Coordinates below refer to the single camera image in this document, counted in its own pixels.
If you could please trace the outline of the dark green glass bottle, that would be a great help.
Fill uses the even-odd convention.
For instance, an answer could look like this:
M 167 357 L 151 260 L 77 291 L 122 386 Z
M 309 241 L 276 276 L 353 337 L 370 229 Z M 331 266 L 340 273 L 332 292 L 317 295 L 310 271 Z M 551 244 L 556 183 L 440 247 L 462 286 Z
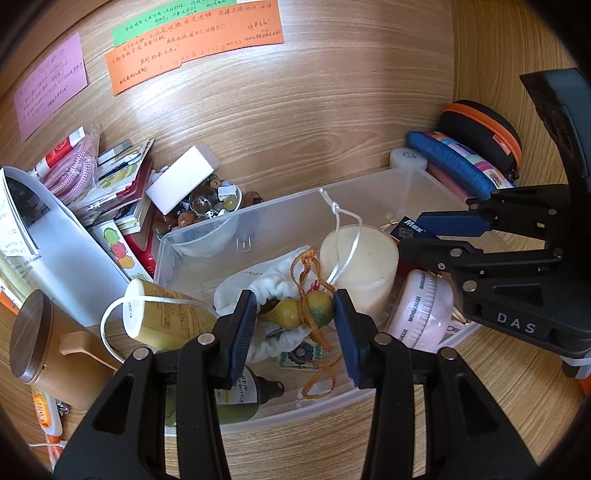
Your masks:
M 249 421 L 259 408 L 270 400 L 280 398 L 284 386 L 280 381 L 267 380 L 245 366 L 242 377 L 231 390 L 216 390 L 215 402 L 219 423 L 235 424 Z

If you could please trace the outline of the pink round case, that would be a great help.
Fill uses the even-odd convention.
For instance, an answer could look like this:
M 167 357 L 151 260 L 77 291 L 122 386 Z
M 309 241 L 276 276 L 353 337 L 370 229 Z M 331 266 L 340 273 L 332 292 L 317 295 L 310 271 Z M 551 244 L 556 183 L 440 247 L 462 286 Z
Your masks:
M 434 353 L 446 335 L 453 306 L 454 294 L 447 280 L 413 270 L 386 332 L 409 348 Z

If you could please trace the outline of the yellow sunscreen bottle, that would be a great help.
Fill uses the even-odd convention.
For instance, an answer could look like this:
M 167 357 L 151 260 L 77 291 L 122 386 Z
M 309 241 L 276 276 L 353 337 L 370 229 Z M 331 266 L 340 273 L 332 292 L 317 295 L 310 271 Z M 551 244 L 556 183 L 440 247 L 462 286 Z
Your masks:
M 218 315 L 209 304 L 152 282 L 133 279 L 124 295 L 113 301 L 99 324 L 100 339 L 107 352 L 123 363 L 109 344 L 106 323 L 121 308 L 125 334 L 154 351 L 181 349 L 200 334 L 211 333 Z

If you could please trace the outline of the cream pillar candle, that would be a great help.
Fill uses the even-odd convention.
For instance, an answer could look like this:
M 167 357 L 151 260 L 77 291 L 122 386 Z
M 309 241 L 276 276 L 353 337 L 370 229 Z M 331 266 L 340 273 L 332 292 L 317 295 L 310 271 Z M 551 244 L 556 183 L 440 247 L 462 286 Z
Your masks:
M 380 324 L 386 316 L 399 264 L 394 239 L 375 227 L 346 225 L 332 231 L 320 248 L 322 278 L 345 289 L 356 311 Z

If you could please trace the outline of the white drawstring pouch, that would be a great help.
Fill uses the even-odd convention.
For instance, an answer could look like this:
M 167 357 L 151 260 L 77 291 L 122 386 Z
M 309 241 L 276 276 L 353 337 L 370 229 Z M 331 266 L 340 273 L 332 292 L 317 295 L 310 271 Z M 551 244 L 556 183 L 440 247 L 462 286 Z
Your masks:
M 219 285 L 213 296 L 213 306 L 219 316 L 228 315 L 235 310 L 243 290 L 256 295 L 257 313 L 273 309 L 283 300 L 297 298 L 297 286 L 290 280 L 290 264 L 297 254 L 311 246 L 304 245 L 293 251 L 266 262 L 256 264 L 230 275 Z M 252 341 L 247 352 L 246 363 L 256 364 L 263 360 L 279 357 L 283 352 L 293 351 L 304 341 L 311 330 L 304 326 L 294 328 L 280 327 L 270 320 L 257 319 Z

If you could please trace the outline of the yellow gourd charm with cord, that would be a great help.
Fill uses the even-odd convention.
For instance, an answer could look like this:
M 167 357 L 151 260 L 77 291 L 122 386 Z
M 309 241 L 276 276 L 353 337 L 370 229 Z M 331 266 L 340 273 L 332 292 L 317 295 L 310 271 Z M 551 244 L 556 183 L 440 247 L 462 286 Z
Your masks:
M 293 262 L 290 264 L 290 270 L 288 270 L 288 272 L 290 273 L 290 280 L 294 282 L 295 286 L 297 286 L 295 307 L 297 308 L 297 319 L 300 321 L 300 325 L 311 330 L 310 337 L 312 341 L 320 345 L 325 352 L 331 353 L 332 350 L 334 350 L 334 346 L 332 346 L 332 343 L 329 342 L 327 337 L 325 337 L 325 334 L 322 333 L 322 327 L 318 325 L 318 322 L 315 320 L 310 302 L 308 302 L 308 293 L 311 293 L 314 289 L 304 289 L 304 284 L 307 282 L 308 276 L 311 273 L 314 273 L 315 277 L 317 277 L 315 282 L 318 283 L 318 289 L 328 292 L 329 299 L 332 299 L 335 294 L 334 285 L 322 275 L 320 250 L 315 247 L 310 247 L 307 250 L 304 250 L 304 252 L 297 254 Z M 335 367 L 341 362 L 342 354 L 339 354 L 339 356 L 335 357 L 332 361 L 307 361 L 307 364 L 315 365 L 315 367 L 318 368 L 318 371 L 315 371 L 311 378 L 308 379 L 308 382 L 304 384 L 304 387 L 301 388 L 301 395 L 303 398 L 308 400 L 320 400 L 328 397 L 329 394 L 335 390 L 335 386 L 337 385 L 337 373 L 335 373 Z M 328 391 L 322 393 L 311 393 L 312 387 L 318 383 L 318 380 L 321 379 L 322 376 L 327 376 L 331 380 L 331 387 L 329 387 Z

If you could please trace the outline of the blue patchwork pouch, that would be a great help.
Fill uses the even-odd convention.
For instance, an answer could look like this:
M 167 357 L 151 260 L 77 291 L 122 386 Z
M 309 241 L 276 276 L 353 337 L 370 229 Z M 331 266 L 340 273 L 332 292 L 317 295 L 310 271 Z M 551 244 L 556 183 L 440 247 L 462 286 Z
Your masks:
M 408 131 L 407 141 L 470 197 L 487 200 L 494 190 L 514 187 L 488 160 L 445 134 Z

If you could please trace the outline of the black orange zip case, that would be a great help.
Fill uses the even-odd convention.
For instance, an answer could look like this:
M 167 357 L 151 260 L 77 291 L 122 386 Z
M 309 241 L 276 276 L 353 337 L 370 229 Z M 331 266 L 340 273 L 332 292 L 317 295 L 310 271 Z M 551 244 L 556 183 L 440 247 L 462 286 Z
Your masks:
M 523 159 L 517 130 L 502 115 L 472 100 L 447 105 L 437 131 L 457 140 L 495 166 L 508 180 L 519 178 Z

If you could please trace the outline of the small white round container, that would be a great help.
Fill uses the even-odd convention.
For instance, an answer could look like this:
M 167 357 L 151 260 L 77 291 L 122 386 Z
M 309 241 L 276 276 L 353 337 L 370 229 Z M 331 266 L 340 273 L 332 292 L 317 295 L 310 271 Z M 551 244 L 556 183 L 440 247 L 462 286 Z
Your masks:
M 428 159 L 413 148 L 396 148 L 390 153 L 391 168 L 405 168 L 425 171 L 428 167 Z

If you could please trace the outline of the brown mug with lid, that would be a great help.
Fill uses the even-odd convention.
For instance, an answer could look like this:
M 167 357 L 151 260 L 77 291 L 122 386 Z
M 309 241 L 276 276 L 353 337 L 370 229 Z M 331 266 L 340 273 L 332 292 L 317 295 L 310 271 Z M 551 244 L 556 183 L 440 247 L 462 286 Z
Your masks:
M 9 364 L 15 378 L 79 410 L 89 409 L 121 368 L 95 334 L 40 289 L 15 318 Z

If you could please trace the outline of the clear plastic storage bin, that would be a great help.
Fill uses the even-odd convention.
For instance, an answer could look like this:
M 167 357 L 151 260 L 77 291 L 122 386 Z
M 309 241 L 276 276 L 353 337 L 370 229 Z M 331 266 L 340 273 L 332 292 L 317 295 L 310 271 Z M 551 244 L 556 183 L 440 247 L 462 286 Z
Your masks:
M 257 305 L 296 303 L 298 256 L 318 248 L 335 227 L 353 223 L 390 228 L 423 212 L 463 210 L 466 205 L 430 174 L 402 168 L 349 179 L 320 189 L 264 201 L 175 230 L 160 242 L 155 282 L 230 314 L 242 291 Z M 356 388 L 339 360 L 335 324 L 322 327 L 331 346 L 311 341 L 301 327 L 280 329 L 259 320 L 253 330 L 249 370 L 283 384 L 284 392 L 259 406 L 252 418 L 221 418 L 221 431 L 236 434 L 308 420 L 367 397 Z

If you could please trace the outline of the orange green tube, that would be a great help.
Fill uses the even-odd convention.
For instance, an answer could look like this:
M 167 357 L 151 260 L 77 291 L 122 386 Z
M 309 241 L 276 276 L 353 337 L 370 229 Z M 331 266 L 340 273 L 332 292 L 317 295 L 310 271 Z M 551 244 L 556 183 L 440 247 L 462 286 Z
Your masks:
M 35 387 L 31 388 L 31 393 L 37 420 L 42 431 L 50 437 L 61 437 L 63 428 L 56 400 Z

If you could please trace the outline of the white paper box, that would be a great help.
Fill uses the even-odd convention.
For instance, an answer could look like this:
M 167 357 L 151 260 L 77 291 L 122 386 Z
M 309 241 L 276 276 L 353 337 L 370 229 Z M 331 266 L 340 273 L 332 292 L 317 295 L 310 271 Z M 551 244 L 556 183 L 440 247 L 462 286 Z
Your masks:
M 191 146 L 146 190 L 153 205 L 166 215 L 221 165 L 207 145 Z

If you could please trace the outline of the red white tube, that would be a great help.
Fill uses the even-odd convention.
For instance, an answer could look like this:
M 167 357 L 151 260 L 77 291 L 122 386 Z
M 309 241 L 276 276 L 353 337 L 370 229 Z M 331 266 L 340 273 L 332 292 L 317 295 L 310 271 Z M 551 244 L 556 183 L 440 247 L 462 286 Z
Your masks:
M 69 154 L 74 147 L 85 137 L 86 133 L 83 127 L 79 127 L 68 137 L 58 143 L 48 154 L 46 154 L 29 172 L 30 175 L 43 179 L 52 168 Z

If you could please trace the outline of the green sticky note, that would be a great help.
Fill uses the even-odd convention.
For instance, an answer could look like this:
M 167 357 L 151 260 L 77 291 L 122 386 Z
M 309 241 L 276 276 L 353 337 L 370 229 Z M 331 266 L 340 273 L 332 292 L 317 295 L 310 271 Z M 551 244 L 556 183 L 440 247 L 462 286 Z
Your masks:
M 115 47 L 160 25 L 214 8 L 235 5 L 235 0 L 180 0 L 140 14 L 112 31 Z

